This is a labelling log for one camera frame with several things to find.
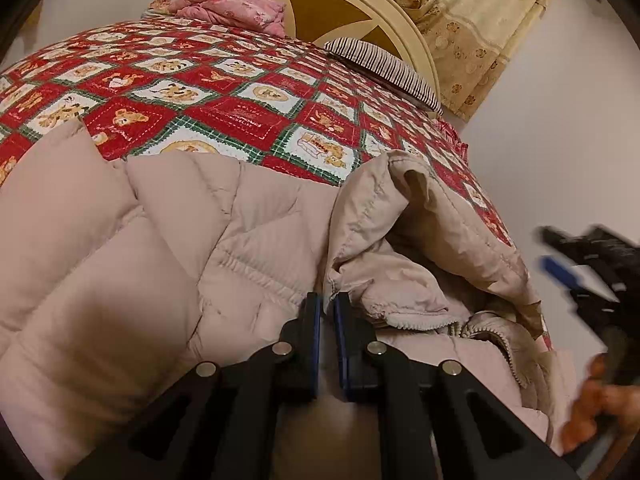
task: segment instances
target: floral curtain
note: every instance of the floral curtain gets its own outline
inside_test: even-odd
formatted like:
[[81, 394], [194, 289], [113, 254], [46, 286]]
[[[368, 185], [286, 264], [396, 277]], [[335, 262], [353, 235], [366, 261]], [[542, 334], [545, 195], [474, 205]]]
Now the floral curtain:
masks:
[[468, 120], [548, 0], [395, 0], [423, 33], [442, 104]]

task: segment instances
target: pink blanket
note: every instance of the pink blanket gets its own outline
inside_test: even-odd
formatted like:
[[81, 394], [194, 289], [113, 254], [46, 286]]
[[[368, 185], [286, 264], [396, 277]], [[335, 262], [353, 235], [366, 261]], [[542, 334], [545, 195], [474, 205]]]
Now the pink blanket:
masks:
[[276, 0], [173, 0], [169, 12], [227, 27], [245, 28], [284, 38], [285, 4]]

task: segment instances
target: puffer jacket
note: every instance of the puffer jacket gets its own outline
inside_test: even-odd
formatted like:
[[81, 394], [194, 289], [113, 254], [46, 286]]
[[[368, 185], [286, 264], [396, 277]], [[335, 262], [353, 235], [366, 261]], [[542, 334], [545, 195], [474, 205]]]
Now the puffer jacket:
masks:
[[[0, 188], [0, 412], [62, 478], [195, 364], [245, 360], [308, 291], [343, 290], [380, 339], [458, 359], [551, 443], [567, 388], [533, 343], [538, 300], [465, 207], [405, 152], [336, 188], [222, 155], [107, 162], [68, 121]], [[465, 287], [471, 302], [452, 292]], [[379, 477], [375, 416], [340, 398], [333, 346], [318, 401], [281, 417], [276, 478]]]

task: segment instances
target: curved headboard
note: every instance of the curved headboard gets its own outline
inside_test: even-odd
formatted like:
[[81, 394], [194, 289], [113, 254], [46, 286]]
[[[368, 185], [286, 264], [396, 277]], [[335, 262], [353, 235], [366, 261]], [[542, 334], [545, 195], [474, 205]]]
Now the curved headboard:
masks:
[[341, 36], [384, 48], [421, 74], [440, 98], [435, 65], [422, 34], [393, 0], [279, 0], [288, 36], [323, 46]]

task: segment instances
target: bed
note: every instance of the bed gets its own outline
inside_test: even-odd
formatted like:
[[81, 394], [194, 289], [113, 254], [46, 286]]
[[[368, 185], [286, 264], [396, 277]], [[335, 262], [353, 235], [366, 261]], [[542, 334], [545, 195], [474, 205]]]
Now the bed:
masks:
[[0, 186], [34, 142], [75, 117], [106, 160], [221, 153], [332, 186], [383, 152], [405, 150], [515, 251], [455, 131], [322, 48], [361, 38], [439, 93], [424, 39], [398, 5], [283, 1], [286, 38], [157, 16], [81, 32], [9, 67], [0, 75]]

